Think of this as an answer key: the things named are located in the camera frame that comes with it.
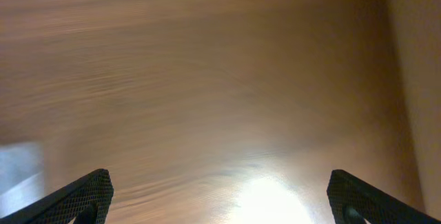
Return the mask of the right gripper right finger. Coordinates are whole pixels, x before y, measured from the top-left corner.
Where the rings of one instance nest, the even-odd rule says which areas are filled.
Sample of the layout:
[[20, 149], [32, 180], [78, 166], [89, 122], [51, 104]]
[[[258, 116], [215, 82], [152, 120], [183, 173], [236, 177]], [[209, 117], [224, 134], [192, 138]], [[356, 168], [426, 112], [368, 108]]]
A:
[[440, 224], [344, 170], [333, 170], [327, 196], [336, 224]]

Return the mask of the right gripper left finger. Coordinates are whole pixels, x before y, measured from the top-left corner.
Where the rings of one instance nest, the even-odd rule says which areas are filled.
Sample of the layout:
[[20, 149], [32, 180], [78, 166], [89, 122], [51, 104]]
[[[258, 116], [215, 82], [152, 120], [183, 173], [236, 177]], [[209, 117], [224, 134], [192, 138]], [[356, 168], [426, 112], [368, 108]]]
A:
[[1, 219], [6, 224], [104, 224], [114, 188], [110, 173], [97, 169]]

